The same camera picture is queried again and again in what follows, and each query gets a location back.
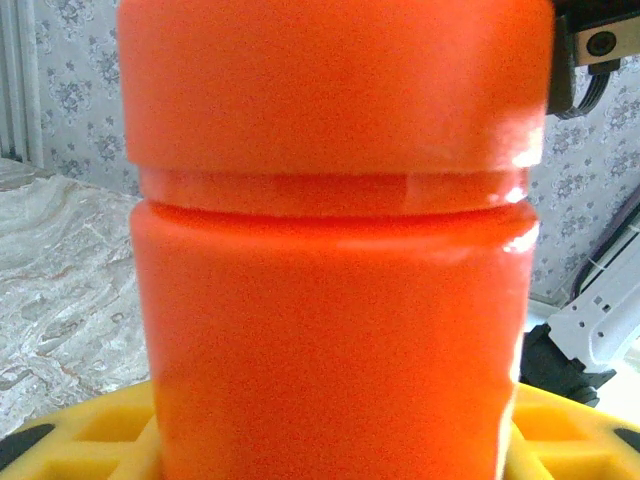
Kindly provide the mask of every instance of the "white machine part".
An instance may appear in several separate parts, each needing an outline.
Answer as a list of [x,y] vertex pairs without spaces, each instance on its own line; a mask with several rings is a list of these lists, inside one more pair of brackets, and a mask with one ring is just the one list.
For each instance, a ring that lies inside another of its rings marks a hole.
[[549,337],[585,373],[602,373],[640,336],[640,229],[573,302],[548,319]]

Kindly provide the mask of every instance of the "marble surface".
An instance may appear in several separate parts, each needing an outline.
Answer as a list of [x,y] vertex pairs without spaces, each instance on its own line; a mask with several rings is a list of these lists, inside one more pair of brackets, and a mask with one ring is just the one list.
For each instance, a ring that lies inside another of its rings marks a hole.
[[137,198],[0,160],[0,438],[148,378]]

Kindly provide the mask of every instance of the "orange container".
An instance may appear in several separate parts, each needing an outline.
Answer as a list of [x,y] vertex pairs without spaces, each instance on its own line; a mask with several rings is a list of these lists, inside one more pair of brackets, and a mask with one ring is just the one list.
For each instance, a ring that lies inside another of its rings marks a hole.
[[551,25],[547,0],[122,1],[166,480],[499,474]]

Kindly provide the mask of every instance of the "floral wallpaper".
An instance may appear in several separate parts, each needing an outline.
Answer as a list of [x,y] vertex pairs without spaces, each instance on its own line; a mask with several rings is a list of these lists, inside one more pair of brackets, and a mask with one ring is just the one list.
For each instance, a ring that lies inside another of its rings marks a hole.
[[[118,0],[32,1],[45,166],[138,194],[135,168],[125,156]],[[542,219],[531,284],[537,297],[563,299],[563,285],[638,184],[640,57],[635,57],[624,62],[587,118],[549,117],[544,159],[532,172],[529,196]]]

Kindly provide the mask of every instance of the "plastic container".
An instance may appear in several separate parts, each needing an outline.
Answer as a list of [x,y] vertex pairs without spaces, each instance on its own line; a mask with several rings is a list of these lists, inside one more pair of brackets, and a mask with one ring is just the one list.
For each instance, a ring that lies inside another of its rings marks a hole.
[[546,0],[123,0],[166,480],[500,472],[551,25]]

